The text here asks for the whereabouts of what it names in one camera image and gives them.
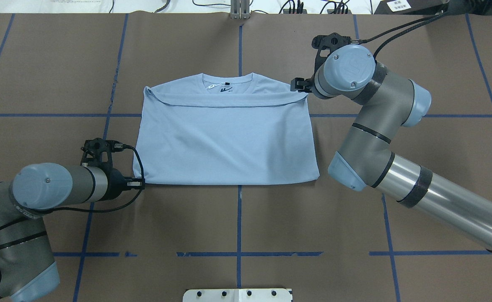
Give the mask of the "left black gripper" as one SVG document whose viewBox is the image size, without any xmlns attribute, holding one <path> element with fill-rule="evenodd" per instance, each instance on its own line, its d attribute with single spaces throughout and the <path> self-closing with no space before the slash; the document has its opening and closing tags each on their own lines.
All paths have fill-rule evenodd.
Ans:
<svg viewBox="0 0 492 302">
<path fill-rule="evenodd" d="M 145 180 L 143 178 L 125 179 L 123 174 L 115 168 L 112 168 L 107 174 L 107 181 L 106 200 L 116 199 L 124 191 L 145 189 Z"/>
</svg>

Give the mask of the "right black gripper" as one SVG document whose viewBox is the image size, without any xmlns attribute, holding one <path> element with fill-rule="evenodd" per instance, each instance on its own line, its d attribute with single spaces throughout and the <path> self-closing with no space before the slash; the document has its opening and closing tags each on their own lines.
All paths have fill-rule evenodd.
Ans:
<svg viewBox="0 0 492 302">
<path fill-rule="evenodd" d="M 311 78 L 294 78 L 290 83 L 290 90 L 296 92 L 313 93 L 313 88 L 315 88 L 314 80 Z"/>
</svg>

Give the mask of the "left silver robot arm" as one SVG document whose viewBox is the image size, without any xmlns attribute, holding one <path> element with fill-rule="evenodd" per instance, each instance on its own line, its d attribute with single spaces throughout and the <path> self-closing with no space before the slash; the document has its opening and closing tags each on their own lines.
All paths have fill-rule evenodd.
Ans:
<svg viewBox="0 0 492 302">
<path fill-rule="evenodd" d="M 0 300 L 33 302 L 60 284 L 45 215 L 83 212 L 77 204 L 112 200 L 144 186 L 142 174 L 126 177 L 114 168 L 56 163 L 31 164 L 0 182 Z"/>
</svg>

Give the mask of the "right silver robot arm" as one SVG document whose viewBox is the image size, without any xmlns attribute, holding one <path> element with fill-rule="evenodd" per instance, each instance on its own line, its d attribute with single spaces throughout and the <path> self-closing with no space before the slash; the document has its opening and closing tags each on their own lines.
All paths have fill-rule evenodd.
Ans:
<svg viewBox="0 0 492 302">
<path fill-rule="evenodd" d="M 343 97 L 359 105 L 328 166 L 329 175 L 355 191 L 378 190 L 404 208 L 461 232 L 492 255 L 492 201 L 394 149 L 401 132 L 425 117 L 430 93 L 355 41 L 337 38 L 335 44 L 321 42 L 313 49 L 313 74 L 294 79 L 292 90 L 326 101 Z"/>
</svg>

